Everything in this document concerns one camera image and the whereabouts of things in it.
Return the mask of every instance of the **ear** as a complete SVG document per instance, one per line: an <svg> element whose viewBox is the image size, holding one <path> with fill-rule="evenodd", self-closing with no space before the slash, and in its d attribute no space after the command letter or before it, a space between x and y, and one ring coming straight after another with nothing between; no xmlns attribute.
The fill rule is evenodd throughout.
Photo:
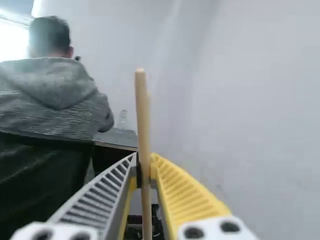
<svg viewBox="0 0 320 240"><path fill-rule="evenodd" d="M69 47L69 51L68 51L68 53L66 54L65 57L68 58L68 59L71 59L73 55L74 55L74 48L72 46L70 46Z"/></svg>

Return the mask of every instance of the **dark hair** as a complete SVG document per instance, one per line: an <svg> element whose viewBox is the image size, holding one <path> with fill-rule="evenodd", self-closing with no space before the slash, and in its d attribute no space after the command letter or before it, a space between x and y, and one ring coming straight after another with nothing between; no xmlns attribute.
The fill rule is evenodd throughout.
<svg viewBox="0 0 320 240"><path fill-rule="evenodd" d="M39 57L55 52L66 54L70 47L68 23L57 16L39 17L29 27L29 46Z"/></svg>

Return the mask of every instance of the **yellow plastic part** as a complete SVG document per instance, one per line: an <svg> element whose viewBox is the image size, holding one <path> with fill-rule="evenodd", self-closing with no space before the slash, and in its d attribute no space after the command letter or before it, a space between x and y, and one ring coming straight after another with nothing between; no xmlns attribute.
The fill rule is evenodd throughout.
<svg viewBox="0 0 320 240"><path fill-rule="evenodd" d="M132 193L136 189L137 189L137 177L134 176L130 179L129 190L128 190L126 200L125 200L125 205L124 205L124 210L123 210L121 225L119 227L119 234L118 234L117 240L124 239L126 223L127 223L127 219L128 219L129 210L130 210L130 201L131 201Z"/></svg>
<svg viewBox="0 0 320 240"><path fill-rule="evenodd" d="M169 238L177 239L181 224L231 215L228 207L169 160L152 153L151 179L156 180Z"/></svg>

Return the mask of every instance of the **bright light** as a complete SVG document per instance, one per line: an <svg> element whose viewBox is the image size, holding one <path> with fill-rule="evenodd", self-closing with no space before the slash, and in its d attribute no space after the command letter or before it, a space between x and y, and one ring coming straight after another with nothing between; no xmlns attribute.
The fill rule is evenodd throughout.
<svg viewBox="0 0 320 240"><path fill-rule="evenodd" d="M26 27L0 20L0 62L27 57L29 32Z"/></svg>
<svg viewBox="0 0 320 240"><path fill-rule="evenodd" d="M32 8L31 15L35 18L40 17L41 3L42 3L42 0L33 1L33 8Z"/></svg>

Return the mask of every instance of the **wooden dowel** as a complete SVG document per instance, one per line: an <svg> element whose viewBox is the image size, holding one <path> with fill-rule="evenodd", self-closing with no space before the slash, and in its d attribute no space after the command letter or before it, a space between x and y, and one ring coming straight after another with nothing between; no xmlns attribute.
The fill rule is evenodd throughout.
<svg viewBox="0 0 320 240"><path fill-rule="evenodd" d="M138 151L141 164L141 204L143 240L152 240L152 213L150 188L150 149L149 149L149 98L146 73L138 68L135 71L135 105L138 126Z"/></svg>

